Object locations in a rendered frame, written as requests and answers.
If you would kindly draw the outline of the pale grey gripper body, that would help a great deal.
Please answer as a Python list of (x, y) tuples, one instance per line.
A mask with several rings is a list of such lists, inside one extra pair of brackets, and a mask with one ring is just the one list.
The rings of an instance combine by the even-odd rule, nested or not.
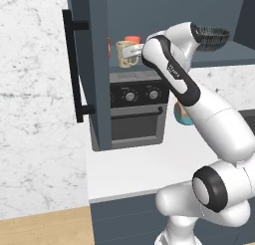
[(125, 58), (132, 58), (141, 55), (143, 44), (135, 44), (123, 48), (123, 56)]

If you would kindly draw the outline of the blue-grey cabinet door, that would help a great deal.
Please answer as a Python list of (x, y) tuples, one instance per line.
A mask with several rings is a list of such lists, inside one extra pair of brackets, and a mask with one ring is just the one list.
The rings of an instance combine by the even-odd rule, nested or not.
[(90, 115), (93, 150), (112, 148), (110, 66), (108, 57), (107, 0), (68, 0), (74, 22), (88, 23), (88, 30), (74, 32), (78, 74)]
[(255, 0), (243, 0), (233, 40), (255, 50)]

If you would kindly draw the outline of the blue-grey base cabinet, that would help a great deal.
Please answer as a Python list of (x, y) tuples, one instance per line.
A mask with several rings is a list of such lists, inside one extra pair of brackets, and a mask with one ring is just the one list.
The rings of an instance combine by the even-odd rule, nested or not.
[[(155, 195), (112, 200), (91, 205), (95, 245), (153, 245), (167, 224), (155, 207)], [(239, 228), (198, 220), (195, 236), (202, 245), (245, 245), (255, 242), (255, 199), (249, 200), (251, 216)]]

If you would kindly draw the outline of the orange cup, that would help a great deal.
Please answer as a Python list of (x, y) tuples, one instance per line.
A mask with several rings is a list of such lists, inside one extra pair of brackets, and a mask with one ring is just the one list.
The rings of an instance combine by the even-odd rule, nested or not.
[(141, 38), (139, 36), (125, 36), (124, 41), (137, 45), (141, 42)]

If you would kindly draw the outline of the beige patterned mug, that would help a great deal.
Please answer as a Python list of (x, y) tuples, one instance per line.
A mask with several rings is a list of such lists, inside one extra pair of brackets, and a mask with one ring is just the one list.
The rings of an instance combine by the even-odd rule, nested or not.
[(123, 49), (126, 47), (133, 46), (134, 42), (130, 41), (118, 41), (116, 42), (118, 62), (121, 68), (131, 68), (138, 63), (138, 56), (125, 58), (123, 54)]

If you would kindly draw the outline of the black toaster oven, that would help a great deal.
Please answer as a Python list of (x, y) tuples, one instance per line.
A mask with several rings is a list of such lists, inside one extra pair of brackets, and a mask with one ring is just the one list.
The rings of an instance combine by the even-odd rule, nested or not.
[[(152, 100), (151, 91), (158, 91)], [(126, 94), (133, 92), (132, 102)], [(163, 141), (169, 90), (166, 83), (154, 71), (110, 74), (111, 117), (156, 112), (159, 116), (112, 120), (112, 149), (160, 144)]]

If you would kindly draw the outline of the teal bowl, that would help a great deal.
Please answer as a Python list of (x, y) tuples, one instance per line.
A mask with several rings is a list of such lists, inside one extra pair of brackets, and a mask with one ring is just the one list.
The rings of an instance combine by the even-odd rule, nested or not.
[(189, 115), (186, 113), (185, 109), (180, 102), (176, 102), (174, 105), (174, 116), (175, 119), (183, 125), (193, 125), (193, 122)]

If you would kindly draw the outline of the black hob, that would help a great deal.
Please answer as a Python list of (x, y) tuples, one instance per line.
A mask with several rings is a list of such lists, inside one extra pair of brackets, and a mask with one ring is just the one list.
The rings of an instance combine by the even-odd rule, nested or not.
[(253, 133), (255, 134), (255, 110), (243, 110), (240, 114), (244, 117)]

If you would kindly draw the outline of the blue-grey wall cabinet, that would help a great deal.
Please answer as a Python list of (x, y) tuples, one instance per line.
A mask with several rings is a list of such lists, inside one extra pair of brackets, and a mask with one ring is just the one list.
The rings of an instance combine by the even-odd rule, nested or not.
[(215, 52), (197, 52), (194, 68), (255, 64), (255, 50), (233, 38), (243, 0), (107, 0), (111, 46), (125, 36), (148, 35), (181, 23), (214, 26), (231, 32), (227, 44)]

